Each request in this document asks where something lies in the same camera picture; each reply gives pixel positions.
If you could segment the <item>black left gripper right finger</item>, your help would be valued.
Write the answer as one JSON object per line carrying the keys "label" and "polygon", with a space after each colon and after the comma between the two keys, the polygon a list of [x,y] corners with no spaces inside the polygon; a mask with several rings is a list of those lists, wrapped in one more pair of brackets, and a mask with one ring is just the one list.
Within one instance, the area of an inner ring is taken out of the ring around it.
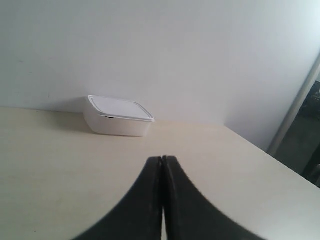
{"label": "black left gripper right finger", "polygon": [[212,205],[174,156],[162,157],[163,209],[168,240],[260,240]]}

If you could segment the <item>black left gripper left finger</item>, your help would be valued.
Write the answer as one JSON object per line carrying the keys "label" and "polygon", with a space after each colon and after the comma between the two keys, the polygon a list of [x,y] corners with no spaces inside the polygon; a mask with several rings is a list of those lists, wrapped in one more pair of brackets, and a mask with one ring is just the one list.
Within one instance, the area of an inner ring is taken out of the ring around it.
{"label": "black left gripper left finger", "polygon": [[77,240],[160,240],[163,206],[162,159],[147,159],[138,178],[121,201]]}

